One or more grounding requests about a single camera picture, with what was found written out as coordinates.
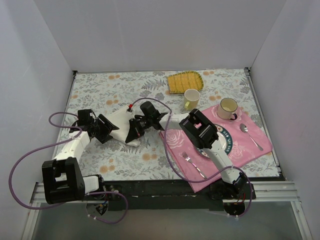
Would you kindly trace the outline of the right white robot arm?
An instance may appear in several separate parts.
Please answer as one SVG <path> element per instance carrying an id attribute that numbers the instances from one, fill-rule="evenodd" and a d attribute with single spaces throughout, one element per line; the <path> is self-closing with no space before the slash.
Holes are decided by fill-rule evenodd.
<path id="1" fill-rule="evenodd" d="M 146 102 L 140 105 L 143 115 L 135 115 L 130 119 L 126 143 L 132 142 L 145 134 L 145 130 L 153 127 L 156 130 L 163 130 L 167 134 L 169 129 L 182 130 L 193 146 L 203 149 L 214 163 L 218 172 L 204 180 L 191 180 L 180 175 L 174 168 L 173 171 L 188 183 L 205 183 L 215 176 L 220 175 L 226 187 L 227 195 L 237 199 L 249 187 L 249 199 L 253 199 L 253 187 L 245 172 L 232 164 L 219 143 L 218 130 L 216 126 L 197 108 L 186 114 L 173 114 L 170 107 L 161 101 L 160 104 L 169 109 L 169 113 L 160 113 L 150 102 L 152 98 L 146 97 Z"/>

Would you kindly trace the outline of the white cloth napkin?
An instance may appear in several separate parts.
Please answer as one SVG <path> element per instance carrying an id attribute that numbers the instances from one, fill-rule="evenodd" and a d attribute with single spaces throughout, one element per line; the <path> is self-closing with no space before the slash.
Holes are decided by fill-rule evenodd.
<path id="1" fill-rule="evenodd" d="M 115 126 L 117 126 L 119 128 L 119 130 L 113 130 L 111 132 L 111 136 L 117 140 L 120 141 L 123 144 L 126 144 L 128 146 L 132 146 L 132 147 L 138 147 L 141 142 L 138 139 L 135 139 L 129 143 L 125 143 L 125 140 L 127 138 L 129 129 L 130 129 L 130 124 L 129 124 L 129 120 L 126 117 L 125 111 L 128 108 L 128 106 L 124 106 L 118 110 L 116 110 L 115 112 L 108 114 L 107 115 L 107 119 L 114 124 Z"/>

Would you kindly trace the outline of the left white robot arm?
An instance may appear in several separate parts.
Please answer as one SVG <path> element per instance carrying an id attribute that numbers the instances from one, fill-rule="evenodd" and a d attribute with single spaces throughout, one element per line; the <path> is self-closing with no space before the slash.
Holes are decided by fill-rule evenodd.
<path id="1" fill-rule="evenodd" d="M 91 109 L 79 110 L 68 128 L 69 140 L 52 160 L 42 164 L 45 200 L 50 205 L 60 204 L 83 200 L 87 194 L 101 200 L 107 193 L 102 176 L 83 176 L 79 161 L 92 139 L 104 144 L 113 138 L 111 132 L 120 128 Z"/>

